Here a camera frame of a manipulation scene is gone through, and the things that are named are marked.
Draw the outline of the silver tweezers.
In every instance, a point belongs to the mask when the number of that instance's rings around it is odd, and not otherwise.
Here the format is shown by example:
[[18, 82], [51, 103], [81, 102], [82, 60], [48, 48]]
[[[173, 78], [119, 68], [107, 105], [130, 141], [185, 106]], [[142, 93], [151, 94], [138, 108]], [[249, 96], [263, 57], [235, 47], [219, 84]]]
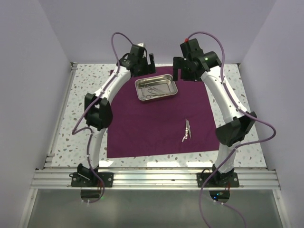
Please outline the silver tweezers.
[[190, 122], [188, 119], [186, 121], [186, 126], [185, 126], [185, 140], [188, 138], [191, 138], [191, 129], [190, 129]]
[[187, 140], [189, 138], [191, 138], [191, 130], [190, 130], [190, 127], [186, 127], [185, 128], [185, 135], [184, 135], [181, 142], [183, 143], [185, 140]]

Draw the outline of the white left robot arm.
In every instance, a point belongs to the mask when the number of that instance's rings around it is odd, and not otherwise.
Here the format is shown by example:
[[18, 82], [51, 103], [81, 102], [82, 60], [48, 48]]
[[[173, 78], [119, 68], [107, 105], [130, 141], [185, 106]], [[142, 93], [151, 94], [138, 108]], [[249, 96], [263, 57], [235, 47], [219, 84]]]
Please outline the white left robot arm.
[[100, 89], [85, 96], [86, 129], [91, 131], [86, 149], [86, 159], [78, 165], [77, 173], [87, 186], [98, 183], [99, 153], [103, 135], [113, 120], [111, 103], [131, 77], [156, 72], [154, 55], [147, 54], [144, 43], [133, 44], [129, 53], [123, 55], [110, 77]]

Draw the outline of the stainless steel instrument tray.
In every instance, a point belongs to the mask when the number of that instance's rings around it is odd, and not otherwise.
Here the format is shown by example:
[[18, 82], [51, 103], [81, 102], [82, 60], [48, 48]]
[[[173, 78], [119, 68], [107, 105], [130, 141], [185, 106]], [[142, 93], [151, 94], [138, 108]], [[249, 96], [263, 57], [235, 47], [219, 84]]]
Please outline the stainless steel instrument tray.
[[[138, 99], [143, 102], [153, 101], [156, 99], [166, 98], [178, 93], [177, 86], [173, 81], [172, 75], [165, 74], [160, 76], [147, 77], [143, 79], [138, 79], [135, 81], [135, 89], [137, 92]], [[141, 100], [140, 97], [142, 95], [141, 88], [145, 88], [146, 85], [154, 86], [159, 88], [165, 92], [166, 95], [153, 95], [151, 99]]]

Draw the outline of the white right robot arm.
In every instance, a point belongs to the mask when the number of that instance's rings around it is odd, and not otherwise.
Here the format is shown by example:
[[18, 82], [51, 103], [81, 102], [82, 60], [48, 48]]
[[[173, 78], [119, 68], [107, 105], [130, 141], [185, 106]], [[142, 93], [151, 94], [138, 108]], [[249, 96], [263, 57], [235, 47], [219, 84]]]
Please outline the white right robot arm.
[[173, 58], [173, 80], [202, 81], [212, 93], [223, 116], [224, 125], [216, 129], [218, 156], [209, 180], [223, 186], [232, 177], [236, 146], [254, 125], [256, 113], [248, 112], [224, 75], [223, 61], [211, 51], [204, 53], [197, 39], [185, 39], [180, 45], [183, 56]]

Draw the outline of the purple surgical cloth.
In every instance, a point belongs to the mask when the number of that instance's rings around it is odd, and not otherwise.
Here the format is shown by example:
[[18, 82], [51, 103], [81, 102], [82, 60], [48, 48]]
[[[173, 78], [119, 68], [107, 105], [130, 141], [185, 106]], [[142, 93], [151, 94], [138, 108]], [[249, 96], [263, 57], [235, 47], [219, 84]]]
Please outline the purple surgical cloth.
[[[216, 124], [203, 82], [178, 80], [176, 95], [142, 102], [136, 80], [133, 77], [125, 83], [111, 103], [114, 118], [107, 132], [108, 158], [218, 150]], [[186, 119], [191, 138], [181, 142]]]

